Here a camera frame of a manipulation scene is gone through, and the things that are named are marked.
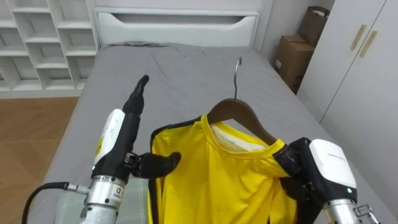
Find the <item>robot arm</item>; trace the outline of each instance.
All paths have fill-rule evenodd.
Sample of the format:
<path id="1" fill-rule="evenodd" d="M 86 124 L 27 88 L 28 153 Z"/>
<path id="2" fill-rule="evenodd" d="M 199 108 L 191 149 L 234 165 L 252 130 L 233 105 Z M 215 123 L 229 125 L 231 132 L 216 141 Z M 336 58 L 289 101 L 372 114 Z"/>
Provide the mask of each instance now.
<path id="1" fill-rule="evenodd" d="M 181 155 L 177 152 L 163 157 L 150 153 L 138 156 L 132 151 L 144 108 L 142 94 L 148 80 L 144 75 L 123 110 L 115 109 L 108 117 L 96 150 L 90 191 L 80 215 L 81 224 L 115 224 L 130 174 L 144 179 L 164 177 L 180 161 Z"/>
<path id="2" fill-rule="evenodd" d="M 276 157 L 280 161 L 285 158 L 282 167 L 302 186 L 303 197 L 298 198 L 297 187 L 285 188 L 287 194 L 313 213 L 309 217 L 302 211 L 299 216 L 305 217 L 300 223 L 313 223 L 320 210 L 325 212 L 328 223 L 357 224 L 363 216 L 379 223 L 369 205 L 356 206 L 356 181 L 343 150 L 336 144 L 301 138 Z"/>

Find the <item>white headboard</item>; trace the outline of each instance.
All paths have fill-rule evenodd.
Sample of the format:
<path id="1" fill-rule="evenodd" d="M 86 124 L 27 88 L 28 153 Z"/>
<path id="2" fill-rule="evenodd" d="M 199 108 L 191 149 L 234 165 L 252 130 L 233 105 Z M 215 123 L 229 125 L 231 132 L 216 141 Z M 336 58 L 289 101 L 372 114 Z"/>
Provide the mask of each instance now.
<path id="1" fill-rule="evenodd" d="M 99 44 L 148 41 L 251 47 L 258 12 L 96 8 Z"/>

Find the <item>metal hanger hook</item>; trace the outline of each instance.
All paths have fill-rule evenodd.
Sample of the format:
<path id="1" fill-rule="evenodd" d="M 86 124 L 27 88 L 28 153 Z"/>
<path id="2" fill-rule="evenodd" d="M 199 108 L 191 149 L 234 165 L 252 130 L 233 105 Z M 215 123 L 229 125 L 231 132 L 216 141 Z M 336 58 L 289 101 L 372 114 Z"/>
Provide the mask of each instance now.
<path id="1" fill-rule="evenodd" d="M 242 65 L 242 57 L 240 57 L 238 59 L 238 61 L 236 62 L 236 66 L 235 66 L 235 74 L 234 74 L 235 95 L 234 95 L 234 100 L 236 100 L 236 94 L 238 93 L 238 86 L 236 84 L 236 77 L 238 76 L 238 70 L 239 70 L 239 66 L 240 65 Z"/>

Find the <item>white bookshelf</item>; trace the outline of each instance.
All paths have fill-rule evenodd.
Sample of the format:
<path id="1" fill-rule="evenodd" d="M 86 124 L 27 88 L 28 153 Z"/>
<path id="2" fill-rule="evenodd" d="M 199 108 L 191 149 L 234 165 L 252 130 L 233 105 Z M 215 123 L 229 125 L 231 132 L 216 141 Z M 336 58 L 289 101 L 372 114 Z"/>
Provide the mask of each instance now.
<path id="1" fill-rule="evenodd" d="M 77 96 L 98 50 L 86 0 L 0 0 L 0 98 Z"/>

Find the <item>gray bed sheet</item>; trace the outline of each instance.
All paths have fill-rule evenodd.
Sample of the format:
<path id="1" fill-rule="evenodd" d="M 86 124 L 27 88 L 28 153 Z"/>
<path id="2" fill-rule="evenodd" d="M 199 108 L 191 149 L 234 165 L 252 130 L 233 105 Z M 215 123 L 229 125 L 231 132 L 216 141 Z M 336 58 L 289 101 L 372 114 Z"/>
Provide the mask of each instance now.
<path id="1" fill-rule="evenodd" d="M 253 49 L 116 45 L 98 52 L 44 182 L 90 184 L 94 153 L 106 118 L 113 109 L 123 106 L 144 74 L 150 81 L 134 145 L 138 154 L 149 152 L 150 134 L 156 128 L 196 118 L 220 100 L 233 97 L 233 73 L 239 57 L 243 64 L 238 74 L 238 98 L 254 109 L 271 134 L 286 143 L 304 136 L 331 140 L 268 61 Z M 382 223 L 397 223 L 354 166 L 351 168 L 359 203 L 369 203 Z M 29 223 L 54 223 L 60 194 L 59 190 L 40 193 Z M 316 223 L 326 223 L 323 214 Z"/>

